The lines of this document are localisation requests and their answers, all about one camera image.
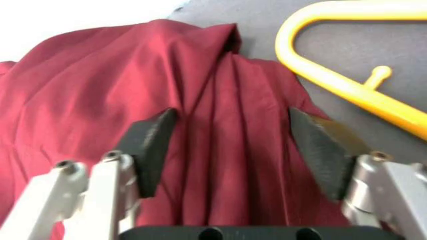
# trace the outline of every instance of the yellow hanger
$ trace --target yellow hanger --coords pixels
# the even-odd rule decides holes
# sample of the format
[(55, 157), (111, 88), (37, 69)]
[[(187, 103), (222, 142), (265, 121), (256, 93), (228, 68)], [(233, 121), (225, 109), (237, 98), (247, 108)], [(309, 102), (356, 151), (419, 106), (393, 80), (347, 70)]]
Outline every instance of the yellow hanger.
[(295, 52), (297, 33), (309, 24), (325, 20), (425, 21), (427, 1), (353, 0), (315, 3), (286, 20), (275, 43), (279, 61), (294, 73), (427, 141), (426, 113), (376, 91), (392, 75), (390, 67), (376, 67), (365, 84), (360, 84)]

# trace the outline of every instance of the red shirt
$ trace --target red shirt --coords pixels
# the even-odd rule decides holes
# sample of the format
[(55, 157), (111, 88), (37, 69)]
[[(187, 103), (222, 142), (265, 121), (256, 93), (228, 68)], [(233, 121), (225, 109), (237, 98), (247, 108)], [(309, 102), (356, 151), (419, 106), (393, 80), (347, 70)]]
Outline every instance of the red shirt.
[(325, 115), (292, 72), (239, 55), (240, 43), (233, 24), (157, 20), (59, 35), (0, 63), (0, 224), (32, 177), (66, 159), (91, 167), (133, 122), (176, 108), (139, 225), (346, 225), (298, 152), (288, 108)]

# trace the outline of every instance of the screw hole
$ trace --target screw hole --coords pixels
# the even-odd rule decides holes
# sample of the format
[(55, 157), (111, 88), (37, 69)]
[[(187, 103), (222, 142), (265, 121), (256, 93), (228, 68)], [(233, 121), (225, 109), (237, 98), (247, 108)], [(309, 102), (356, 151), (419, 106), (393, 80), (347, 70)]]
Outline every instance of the screw hole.
[(70, 161), (60, 161), (56, 164), (57, 168), (64, 168), (67, 167), (68, 165), (70, 165), (71, 162)]
[(109, 153), (107, 153), (108, 158), (115, 158), (116, 156), (117, 156), (117, 152), (115, 151), (110, 151)]
[(208, 228), (200, 233), (198, 240), (223, 240), (223, 233), (219, 229)]
[(322, 240), (322, 237), (314, 229), (303, 228), (296, 232), (296, 240)]

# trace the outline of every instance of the rubber pad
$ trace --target rubber pad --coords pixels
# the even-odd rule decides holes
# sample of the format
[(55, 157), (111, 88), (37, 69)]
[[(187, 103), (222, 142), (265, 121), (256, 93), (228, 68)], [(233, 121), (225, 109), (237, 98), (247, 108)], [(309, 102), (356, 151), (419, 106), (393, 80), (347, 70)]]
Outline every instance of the rubber pad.
[(346, 126), (289, 110), (293, 138), (322, 192), (332, 201), (342, 200), (356, 159), (371, 149)]

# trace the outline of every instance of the screw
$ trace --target screw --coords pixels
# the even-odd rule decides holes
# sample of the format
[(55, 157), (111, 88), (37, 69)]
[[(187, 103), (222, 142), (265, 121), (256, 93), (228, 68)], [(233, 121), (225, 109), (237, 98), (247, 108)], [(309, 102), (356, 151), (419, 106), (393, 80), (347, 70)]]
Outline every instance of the screw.
[(372, 156), (372, 159), (376, 162), (388, 162), (393, 159), (392, 156), (380, 151), (373, 151), (370, 153), (370, 155)]
[(73, 161), (60, 161), (55, 165), (55, 168), (63, 171), (67, 175), (72, 175), (77, 172), (76, 164)]
[(109, 162), (119, 161), (122, 158), (122, 154), (123, 154), (122, 151), (119, 151), (119, 150), (107, 152), (102, 157), (102, 162), (109, 163)]

